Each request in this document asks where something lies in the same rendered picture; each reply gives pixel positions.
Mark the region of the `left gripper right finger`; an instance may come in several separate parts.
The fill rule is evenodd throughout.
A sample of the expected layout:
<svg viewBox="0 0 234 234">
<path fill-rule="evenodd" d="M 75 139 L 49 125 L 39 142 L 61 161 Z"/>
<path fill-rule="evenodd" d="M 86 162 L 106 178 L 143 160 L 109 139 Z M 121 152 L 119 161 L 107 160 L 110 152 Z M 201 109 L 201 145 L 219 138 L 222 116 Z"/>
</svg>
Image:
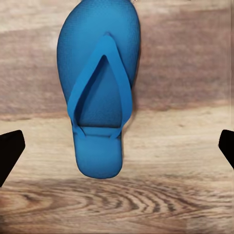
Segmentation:
<svg viewBox="0 0 234 234">
<path fill-rule="evenodd" d="M 218 146 L 234 169 L 234 132 L 222 130 Z"/>
</svg>

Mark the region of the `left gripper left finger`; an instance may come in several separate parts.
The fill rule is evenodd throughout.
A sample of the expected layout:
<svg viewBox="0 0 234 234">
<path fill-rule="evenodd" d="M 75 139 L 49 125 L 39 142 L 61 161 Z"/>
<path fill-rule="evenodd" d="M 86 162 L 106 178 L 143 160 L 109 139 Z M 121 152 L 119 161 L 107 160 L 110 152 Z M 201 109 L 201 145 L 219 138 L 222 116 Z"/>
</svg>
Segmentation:
<svg viewBox="0 0 234 234">
<path fill-rule="evenodd" d="M 25 149 L 21 130 L 0 135 L 0 188 Z"/>
</svg>

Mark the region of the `sandal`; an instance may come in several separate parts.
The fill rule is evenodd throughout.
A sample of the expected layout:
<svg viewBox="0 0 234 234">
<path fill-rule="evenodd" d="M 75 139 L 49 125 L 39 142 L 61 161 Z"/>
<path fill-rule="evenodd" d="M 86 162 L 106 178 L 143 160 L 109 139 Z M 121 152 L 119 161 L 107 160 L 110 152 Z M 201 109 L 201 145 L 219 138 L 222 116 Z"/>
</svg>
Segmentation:
<svg viewBox="0 0 234 234">
<path fill-rule="evenodd" d="M 85 176 L 107 179 L 120 173 L 139 45 L 138 15 L 130 0 L 82 0 L 61 28 L 58 73 L 77 168 Z"/>
</svg>

